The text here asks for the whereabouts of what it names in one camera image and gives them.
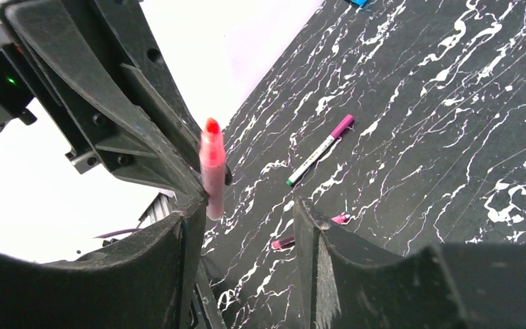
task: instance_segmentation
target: tabletop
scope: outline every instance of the tabletop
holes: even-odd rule
[[[271,249],[295,197],[402,256],[526,243],[526,1],[326,0],[225,138],[235,182],[203,255],[229,328],[301,327],[295,251]]]

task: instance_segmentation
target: black marble table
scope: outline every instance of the black marble table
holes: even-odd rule
[[[346,114],[356,123],[294,188]],[[231,121],[226,218],[203,255],[229,328],[301,328],[292,206],[408,255],[526,243],[526,1],[326,0]]]

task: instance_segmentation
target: screw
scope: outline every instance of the screw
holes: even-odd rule
[[[95,125],[105,125],[108,122],[108,118],[101,113],[95,114],[92,119],[94,120]]]
[[[118,164],[121,166],[125,166],[132,163],[132,156],[128,154],[120,154],[118,156]]]

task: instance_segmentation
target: cable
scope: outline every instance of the cable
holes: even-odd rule
[[[122,235],[122,234],[126,234],[126,233],[135,233],[135,232],[140,231],[140,230],[141,230],[141,228],[127,228],[125,230],[119,230],[119,231],[114,231],[114,232],[102,234],[102,235],[96,236],[94,239],[106,239],[106,238],[111,238],[111,237],[116,236],[116,235]]]

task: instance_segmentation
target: white marker with pink cap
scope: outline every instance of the white marker with pink cap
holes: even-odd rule
[[[354,117],[351,114],[348,114],[336,127],[336,129],[331,132],[331,134],[319,145],[319,147],[312,153],[312,155],[299,167],[297,170],[289,176],[287,179],[287,185],[293,186],[293,184],[307,171],[314,162],[319,159],[319,157],[329,149],[331,144],[340,137],[340,135],[348,128],[354,121]]]

